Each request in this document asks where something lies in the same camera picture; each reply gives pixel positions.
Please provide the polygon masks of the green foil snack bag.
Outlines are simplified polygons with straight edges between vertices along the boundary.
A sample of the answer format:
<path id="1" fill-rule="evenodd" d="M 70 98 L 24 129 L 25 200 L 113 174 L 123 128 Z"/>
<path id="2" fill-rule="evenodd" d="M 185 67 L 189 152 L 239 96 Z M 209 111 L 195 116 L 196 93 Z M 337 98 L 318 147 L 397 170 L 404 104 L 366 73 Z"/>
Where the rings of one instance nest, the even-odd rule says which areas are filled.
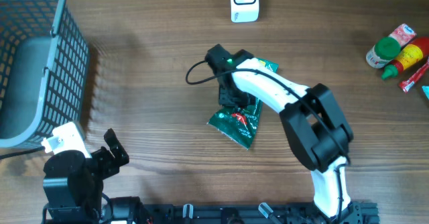
<path id="1" fill-rule="evenodd" d="M 262 107 L 258 98 L 244 108 L 222 106 L 207 124 L 248 150 L 257 134 Z"/>

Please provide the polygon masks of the green lid clear jar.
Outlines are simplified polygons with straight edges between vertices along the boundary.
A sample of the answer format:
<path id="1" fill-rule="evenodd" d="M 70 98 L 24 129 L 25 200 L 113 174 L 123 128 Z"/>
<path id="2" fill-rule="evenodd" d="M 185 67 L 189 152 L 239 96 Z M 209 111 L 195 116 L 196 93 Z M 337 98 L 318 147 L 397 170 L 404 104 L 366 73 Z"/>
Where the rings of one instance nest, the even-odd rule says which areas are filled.
<path id="1" fill-rule="evenodd" d="M 368 65 L 373 68 L 383 68 L 390 63 L 401 50 L 400 44 L 391 37 L 380 39 L 366 54 Z"/>

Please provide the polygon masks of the red stick sachet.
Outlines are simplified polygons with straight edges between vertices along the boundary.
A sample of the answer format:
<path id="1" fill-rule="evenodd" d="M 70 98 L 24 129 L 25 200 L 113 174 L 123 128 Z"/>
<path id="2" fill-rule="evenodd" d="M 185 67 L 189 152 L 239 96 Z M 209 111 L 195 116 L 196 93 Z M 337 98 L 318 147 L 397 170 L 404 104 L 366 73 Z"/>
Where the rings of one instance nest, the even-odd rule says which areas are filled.
<path id="1" fill-rule="evenodd" d="M 398 86 L 399 88 L 408 93 L 410 89 L 424 76 L 428 71 L 429 60 L 427 60 L 408 80 L 402 81 Z"/>

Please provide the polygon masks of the red white tissue packet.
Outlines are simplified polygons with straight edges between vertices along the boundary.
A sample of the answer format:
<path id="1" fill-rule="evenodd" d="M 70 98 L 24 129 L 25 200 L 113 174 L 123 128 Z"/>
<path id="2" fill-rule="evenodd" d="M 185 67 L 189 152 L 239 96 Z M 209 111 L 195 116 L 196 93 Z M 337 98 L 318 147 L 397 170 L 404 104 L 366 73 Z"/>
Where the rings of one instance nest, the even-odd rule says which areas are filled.
<path id="1" fill-rule="evenodd" d="M 416 36 L 417 33 L 406 23 L 399 25 L 389 35 L 389 37 L 393 38 L 401 47 L 407 45 Z"/>

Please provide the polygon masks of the red sauce bottle green cap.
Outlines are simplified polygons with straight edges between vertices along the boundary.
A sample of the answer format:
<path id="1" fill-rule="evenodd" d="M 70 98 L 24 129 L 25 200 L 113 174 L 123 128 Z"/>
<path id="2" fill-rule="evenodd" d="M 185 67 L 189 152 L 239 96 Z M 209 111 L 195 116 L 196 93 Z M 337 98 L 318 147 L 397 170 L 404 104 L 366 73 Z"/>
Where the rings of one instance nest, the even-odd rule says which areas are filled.
<path id="1" fill-rule="evenodd" d="M 382 80 L 397 77 L 404 70 L 420 62 L 428 56 L 428 37 L 412 40 L 403 50 L 384 68 Z"/>

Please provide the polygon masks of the light teal small packet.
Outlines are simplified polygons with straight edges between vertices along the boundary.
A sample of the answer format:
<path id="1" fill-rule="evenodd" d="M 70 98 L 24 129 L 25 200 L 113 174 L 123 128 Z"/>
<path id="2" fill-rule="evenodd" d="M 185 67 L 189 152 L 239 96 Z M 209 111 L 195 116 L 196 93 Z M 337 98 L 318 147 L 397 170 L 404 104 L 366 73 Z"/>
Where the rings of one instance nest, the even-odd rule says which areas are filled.
<path id="1" fill-rule="evenodd" d="M 422 91 L 425 94 L 426 98 L 429 99 L 429 86 L 422 86 Z"/>

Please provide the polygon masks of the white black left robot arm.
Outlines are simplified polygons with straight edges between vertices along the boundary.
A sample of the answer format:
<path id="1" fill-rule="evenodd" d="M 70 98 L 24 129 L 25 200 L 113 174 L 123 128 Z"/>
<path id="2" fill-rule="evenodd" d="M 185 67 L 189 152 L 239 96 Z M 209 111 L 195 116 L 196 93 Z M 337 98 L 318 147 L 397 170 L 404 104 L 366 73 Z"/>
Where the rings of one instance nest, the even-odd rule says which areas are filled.
<path id="1" fill-rule="evenodd" d="M 43 189 L 48 203 L 42 223 L 153 222 L 140 198 L 110 199 L 103 193 L 103 181 L 129 163 L 112 129 L 106 131 L 104 140 L 109 147 L 93 152 L 90 158 L 78 150 L 66 150 L 45 163 Z"/>

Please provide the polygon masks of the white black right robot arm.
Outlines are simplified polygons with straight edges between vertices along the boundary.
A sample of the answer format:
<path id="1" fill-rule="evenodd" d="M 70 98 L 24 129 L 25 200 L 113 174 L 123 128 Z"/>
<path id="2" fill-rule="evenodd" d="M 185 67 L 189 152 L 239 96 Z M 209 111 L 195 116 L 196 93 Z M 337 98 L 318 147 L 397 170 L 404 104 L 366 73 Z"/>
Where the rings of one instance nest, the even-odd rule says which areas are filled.
<path id="1" fill-rule="evenodd" d="M 315 206 L 340 223 L 351 204 L 345 168 L 353 132 L 332 91 L 286 80 L 246 50 L 231 54 L 217 44 L 204 60 L 219 82 L 220 105 L 247 107 L 260 100 L 279 114 L 292 153 L 311 171 Z"/>

